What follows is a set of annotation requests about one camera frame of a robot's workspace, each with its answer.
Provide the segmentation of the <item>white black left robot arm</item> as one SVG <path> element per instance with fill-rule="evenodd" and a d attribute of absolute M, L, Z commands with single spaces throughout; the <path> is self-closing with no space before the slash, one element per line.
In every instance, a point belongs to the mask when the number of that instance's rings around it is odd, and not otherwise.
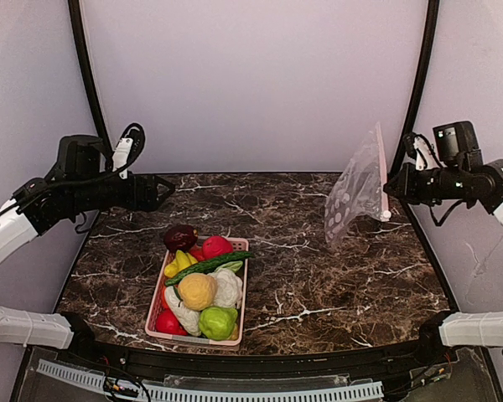
<path fill-rule="evenodd" d="M 0 208 L 0 264 L 60 221 L 113 207 L 153 212 L 175 186 L 157 174 L 130 173 L 142 153 L 145 134 L 131 125 L 114 151 L 102 139 L 73 135 L 60 139 L 55 164 L 42 178 L 18 188 Z M 90 341 L 89 326 L 74 313 L 43 314 L 0 306 L 0 343 L 66 350 Z"/>

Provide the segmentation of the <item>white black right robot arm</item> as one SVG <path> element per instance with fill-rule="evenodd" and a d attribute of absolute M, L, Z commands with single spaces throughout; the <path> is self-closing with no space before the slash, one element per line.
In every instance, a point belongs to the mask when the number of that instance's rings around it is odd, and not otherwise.
<path fill-rule="evenodd" d="M 384 185 L 384 192 L 407 204 L 429 208 L 451 200 L 454 206 L 481 204 L 503 226 L 503 159 L 484 162 L 470 121 L 433 128 L 434 141 L 415 132 L 402 141 L 410 162 Z M 503 311 L 443 311 L 419 329 L 415 358 L 431 363 L 450 348 L 503 348 Z"/>

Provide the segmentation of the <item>clear dotted zip top bag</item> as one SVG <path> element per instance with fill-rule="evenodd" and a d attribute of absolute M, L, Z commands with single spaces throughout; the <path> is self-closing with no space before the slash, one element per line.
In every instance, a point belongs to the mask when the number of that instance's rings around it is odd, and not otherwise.
<path fill-rule="evenodd" d="M 387 165 L 381 124 L 366 133 L 345 170 L 332 187 L 324 206 L 326 244 L 338 247 L 352 221 L 367 216 L 379 222 L 392 217 L 388 196 L 383 190 Z"/>

